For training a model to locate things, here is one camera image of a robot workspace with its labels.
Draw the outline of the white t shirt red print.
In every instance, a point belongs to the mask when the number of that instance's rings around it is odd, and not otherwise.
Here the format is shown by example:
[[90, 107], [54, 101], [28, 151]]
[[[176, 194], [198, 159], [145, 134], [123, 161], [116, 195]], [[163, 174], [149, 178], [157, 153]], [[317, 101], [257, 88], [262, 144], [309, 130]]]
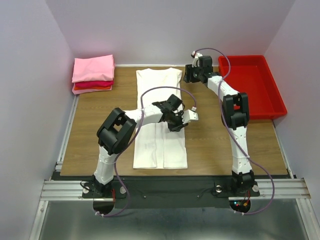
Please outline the white t shirt red print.
[[[166, 101], [172, 94], [181, 97], [182, 71], [175, 68], [162, 70], [143, 69], [136, 71], [137, 107], [140, 97], [145, 107], [154, 102]], [[134, 143], [134, 169], [187, 169], [185, 130], [170, 132], [166, 122], [147, 124], [141, 127]]]

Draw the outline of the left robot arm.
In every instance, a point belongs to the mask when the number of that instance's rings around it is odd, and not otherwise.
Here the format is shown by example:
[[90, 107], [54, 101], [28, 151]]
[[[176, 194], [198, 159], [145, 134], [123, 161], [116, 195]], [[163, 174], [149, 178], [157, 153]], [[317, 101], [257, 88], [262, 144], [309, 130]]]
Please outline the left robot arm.
[[113, 109], [96, 133], [99, 155], [90, 183], [92, 191], [100, 197], [111, 193], [115, 162], [133, 142], [133, 134], [138, 134], [141, 127], [164, 122], [170, 132], [179, 132], [189, 122], [197, 121], [195, 110], [180, 110], [183, 105], [183, 101], [172, 94], [165, 101], [156, 101], [136, 110]]

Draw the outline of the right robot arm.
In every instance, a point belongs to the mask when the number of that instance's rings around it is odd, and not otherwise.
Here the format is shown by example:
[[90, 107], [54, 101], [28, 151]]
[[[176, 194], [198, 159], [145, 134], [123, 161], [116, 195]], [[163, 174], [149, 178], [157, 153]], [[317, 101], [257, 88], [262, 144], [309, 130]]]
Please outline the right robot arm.
[[214, 72], [210, 56], [193, 52], [191, 57], [193, 61], [185, 66], [183, 80], [186, 83], [201, 82], [218, 96], [222, 123], [231, 143], [233, 162], [230, 190], [235, 195], [242, 195], [255, 184], [247, 146], [250, 120], [248, 95], [233, 89], [222, 76]]

